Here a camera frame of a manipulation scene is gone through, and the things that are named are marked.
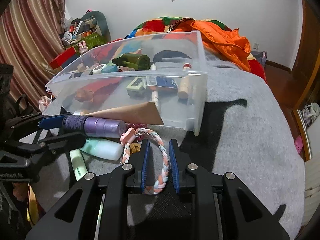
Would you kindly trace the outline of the striped curtain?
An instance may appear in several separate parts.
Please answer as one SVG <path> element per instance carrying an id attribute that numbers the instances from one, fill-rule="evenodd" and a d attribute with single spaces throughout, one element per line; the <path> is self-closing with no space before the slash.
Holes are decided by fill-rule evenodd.
<path id="1" fill-rule="evenodd" d="M 36 106 L 62 68 L 50 63 L 64 51 L 60 34 L 65 0 L 11 0 L 1 15 L 1 63 L 14 68 L 10 94 Z"/>

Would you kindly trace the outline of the white tape roll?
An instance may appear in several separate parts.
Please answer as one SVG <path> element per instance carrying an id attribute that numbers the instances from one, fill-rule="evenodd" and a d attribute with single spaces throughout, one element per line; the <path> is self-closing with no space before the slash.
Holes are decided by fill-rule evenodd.
<path id="1" fill-rule="evenodd" d="M 96 67 L 92 70 L 92 74 L 99 74 L 99 73 L 101 73 L 101 71 L 102 71 L 103 69 L 105 69 L 106 67 L 107 67 L 106 64 L 100 64 L 100 65 L 96 66 Z"/>

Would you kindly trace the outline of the colourful patchwork quilt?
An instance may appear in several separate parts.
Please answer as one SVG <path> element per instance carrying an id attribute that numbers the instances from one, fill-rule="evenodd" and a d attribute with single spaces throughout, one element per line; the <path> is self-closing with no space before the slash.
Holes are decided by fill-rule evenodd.
<path id="1" fill-rule="evenodd" d="M 189 17 L 159 17 L 151 20 L 147 20 L 137 26 L 129 35 L 125 38 L 133 38 L 137 36 L 170 33 L 178 31 L 192 31 L 195 30 L 191 26 L 191 23 L 195 19 Z"/>

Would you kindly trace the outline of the white pen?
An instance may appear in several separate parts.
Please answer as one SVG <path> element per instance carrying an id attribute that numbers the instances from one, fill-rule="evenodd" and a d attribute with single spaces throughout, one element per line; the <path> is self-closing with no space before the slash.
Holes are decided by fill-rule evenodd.
<path id="1" fill-rule="evenodd" d="M 156 71 L 157 70 L 156 65 L 155 65 L 154 62 L 151 63 L 150 70 L 152 70 L 152 71 Z M 160 100 L 159 100 L 157 87 L 150 87 L 150 89 L 152 90 L 151 99 L 155 103 L 155 106 L 156 106 L 158 112 L 160 113 L 161 112 L 161 104 L 160 104 Z"/>

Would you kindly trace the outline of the teal tape roll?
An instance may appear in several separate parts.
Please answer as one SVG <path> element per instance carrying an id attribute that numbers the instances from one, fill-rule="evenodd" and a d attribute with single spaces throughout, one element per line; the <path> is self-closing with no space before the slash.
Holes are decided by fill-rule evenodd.
<path id="1" fill-rule="evenodd" d="M 101 73 L 114 73 L 118 71 L 118 66 L 113 64 L 113 65 L 106 65 L 102 70 Z"/>

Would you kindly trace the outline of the pale green dotted card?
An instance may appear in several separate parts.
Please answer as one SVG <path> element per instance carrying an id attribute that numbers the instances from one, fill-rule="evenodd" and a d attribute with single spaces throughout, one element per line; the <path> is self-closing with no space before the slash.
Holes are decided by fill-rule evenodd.
<path id="1" fill-rule="evenodd" d="M 126 91 L 131 98 L 140 98 L 145 95 L 146 83 L 145 78 L 137 76 L 131 81 L 127 87 Z"/>

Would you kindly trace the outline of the purple folding umbrella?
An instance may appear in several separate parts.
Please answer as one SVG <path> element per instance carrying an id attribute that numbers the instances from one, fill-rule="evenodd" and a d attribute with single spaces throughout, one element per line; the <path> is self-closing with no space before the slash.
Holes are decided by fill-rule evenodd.
<path id="1" fill-rule="evenodd" d="M 79 131 L 88 137 L 120 138 L 126 131 L 122 120 L 111 120 L 93 116 L 68 115 L 62 121 L 64 129 Z"/>

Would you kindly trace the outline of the green glass spray bottle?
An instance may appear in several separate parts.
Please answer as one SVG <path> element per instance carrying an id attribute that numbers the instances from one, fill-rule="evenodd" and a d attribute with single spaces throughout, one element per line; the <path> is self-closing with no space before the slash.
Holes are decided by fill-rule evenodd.
<path id="1" fill-rule="evenodd" d="M 135 70 L 149 70 L 151 61 L 148 55 L 125 53 L 118 58 L 112 59 L 122 72 Z"/>

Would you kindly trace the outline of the beige cosmetic tube silver cap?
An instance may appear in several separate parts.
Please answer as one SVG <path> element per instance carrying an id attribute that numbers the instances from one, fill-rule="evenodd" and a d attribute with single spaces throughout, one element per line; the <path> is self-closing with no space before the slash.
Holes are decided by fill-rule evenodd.
<path id="1" fill-rule="evenodd" d="M 100 110 L 92 113 L 76 111 L 76 116 L 92 116 L 97 118 L 122 120 L 131 124 L 164 125 L 154 102 L 144 102 L 136 105 L 121 106 Z"/>

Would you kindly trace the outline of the grey green neck pillow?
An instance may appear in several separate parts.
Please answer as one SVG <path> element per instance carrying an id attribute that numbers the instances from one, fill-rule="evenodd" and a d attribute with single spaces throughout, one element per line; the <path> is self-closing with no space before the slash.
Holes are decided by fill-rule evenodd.
<path id="1" fill-rule="evenodd" d="M 95 10 L 89 11 L 85 13 L 80 20 L 89 24 L 90 28 L 94 29 L 99 36 L 106 38 L 107 42 L 110 42 L 110 32 L 105 15 L 102 12 Z"/>

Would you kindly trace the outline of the red tea packet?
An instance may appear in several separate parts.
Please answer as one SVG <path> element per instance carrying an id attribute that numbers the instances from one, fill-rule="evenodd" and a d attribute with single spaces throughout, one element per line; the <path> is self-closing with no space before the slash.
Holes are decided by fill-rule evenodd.
<path id="1" fill-rule="evenodd" d="M 121 77 L 112 77 L 85 85 L 77 89 L 75 99 L 80 102 L 103 102 L 115 91 L 121 80 Z"/>

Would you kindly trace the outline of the blue card packet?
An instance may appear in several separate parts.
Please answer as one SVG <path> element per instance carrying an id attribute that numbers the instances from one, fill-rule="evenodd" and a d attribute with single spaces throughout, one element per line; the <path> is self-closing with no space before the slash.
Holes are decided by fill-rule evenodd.
<path id="1" fill-rule="evenodd" d="M 146 86 L 157 87 L 157 90 L 178 90 L 178 86 L 174 79 L 169 77 L 159 77 L 159 76 L 147 76 Z"/>

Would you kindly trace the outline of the pink rabbit figurine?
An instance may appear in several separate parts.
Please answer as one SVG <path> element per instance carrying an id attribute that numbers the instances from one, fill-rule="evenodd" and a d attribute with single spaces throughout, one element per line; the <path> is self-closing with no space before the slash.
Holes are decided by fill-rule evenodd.
<path id="1" fill-rule="evenodd" d="M 82 55 L 82 54 L 84 54 L 84 53 L 86 53 L 88 51 L 88 47 L 86 46 L 86 42 L 85 41 L 79 42 L 78 46 L 79 46 L 80 55 Z"/>

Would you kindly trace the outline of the wooden door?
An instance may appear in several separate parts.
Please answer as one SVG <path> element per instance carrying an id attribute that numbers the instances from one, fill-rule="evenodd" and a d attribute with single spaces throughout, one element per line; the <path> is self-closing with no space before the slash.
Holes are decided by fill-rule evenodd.
<path id="1" fill-rule="evenodd" d="M 302 0 L 302 5 L 302 34 L 292 69 L 298 95 L 295 109 L 319 102 L 319 18 L 306 0 Z"/>

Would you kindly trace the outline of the green box of clutter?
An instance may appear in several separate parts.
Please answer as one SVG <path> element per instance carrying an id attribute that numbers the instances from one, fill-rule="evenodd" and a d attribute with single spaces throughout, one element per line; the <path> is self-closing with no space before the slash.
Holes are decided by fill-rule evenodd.
<path id="1" fill-rule="evenodd" d="M 107 43 L 106 37 L 98 26 L 98 21 L 93 16 L 90 16 L 84 21 L 79 18 L 69 19 L 65 22 L 66 31 L 60 35 L 61 42 L 65 48 L 75 46 L 79 49 L 79 43 L 85 41 L 89 49 L 101 46 Z"/>

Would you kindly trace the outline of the mint green Miniso tube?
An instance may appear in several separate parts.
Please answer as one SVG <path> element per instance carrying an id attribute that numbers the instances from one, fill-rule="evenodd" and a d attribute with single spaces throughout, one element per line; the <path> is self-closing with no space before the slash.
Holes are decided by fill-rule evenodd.
<path id="1" fill-rule="evenodd" d="M 72 168 L 74 171 L 76 181 L 79 181 L 84 175 L 88 173 L 82 153 L 79 149 L 72 150 L 69 152 L 69 156 L 71 159 Z"/>

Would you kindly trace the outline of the orange down jacket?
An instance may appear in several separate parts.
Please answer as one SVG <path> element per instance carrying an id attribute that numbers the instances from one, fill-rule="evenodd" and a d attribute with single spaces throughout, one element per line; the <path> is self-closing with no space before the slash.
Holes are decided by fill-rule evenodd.
<path id="1" fill-rule="evenodd" d="M 238 29 L 224 30 L 213 22 L 186 20 L 176 25 L 173 32 L 194 31 L 201 34 L 204 47 L 221 54 L 241 70 L 250 72 L 248 57 L 251 53 L 249 40 L 240 36 Z"/>

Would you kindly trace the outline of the teal squeeze tube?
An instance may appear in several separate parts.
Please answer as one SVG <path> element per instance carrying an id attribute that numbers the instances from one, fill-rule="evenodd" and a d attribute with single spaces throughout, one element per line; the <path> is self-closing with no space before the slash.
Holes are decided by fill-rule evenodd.
<path id="1" fill-rule="evenodd" d="M 123 153 L 123 146 L 103 138 L 87 138 L 80 150 L 94 157 L 116 161 Z"/>

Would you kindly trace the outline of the red long box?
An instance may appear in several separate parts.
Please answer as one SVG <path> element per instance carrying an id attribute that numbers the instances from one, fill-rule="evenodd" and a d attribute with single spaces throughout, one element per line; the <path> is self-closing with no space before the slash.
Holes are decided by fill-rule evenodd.
<path id="1" fill-rule="evenodd" d="M 76 50 L 74 47 L 69 47 L 61 54 L 59 54 L 55 59 L 50 62 L 50 66 L 52 69 L 57 69 L 62 66 L 68 59 L 73 57 L 76 54 Z"/>

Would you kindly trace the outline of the clear plastic storage bin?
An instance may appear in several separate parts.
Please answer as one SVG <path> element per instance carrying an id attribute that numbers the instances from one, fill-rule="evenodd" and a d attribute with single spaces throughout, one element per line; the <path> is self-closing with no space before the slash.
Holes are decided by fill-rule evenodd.
<path id="1" fill-rule="evenodd" d="M 207 95 L 199 31 L 160 33 L 89 50 L 47 88 L 72 113 L 200 132 Z"/>

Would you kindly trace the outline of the cream red-capped tube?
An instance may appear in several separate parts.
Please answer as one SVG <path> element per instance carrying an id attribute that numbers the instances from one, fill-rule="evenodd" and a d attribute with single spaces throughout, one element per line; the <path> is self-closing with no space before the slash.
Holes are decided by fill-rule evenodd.
<path id="1" fill-rule="evenodd" d="M 181 79 L 180 84 L 178 86 L 178 98 L 181 100 L 186 100 L 189 97 L 190 92 L 190 78 L 188 75 L 186 75 L 184 78 Z"/>

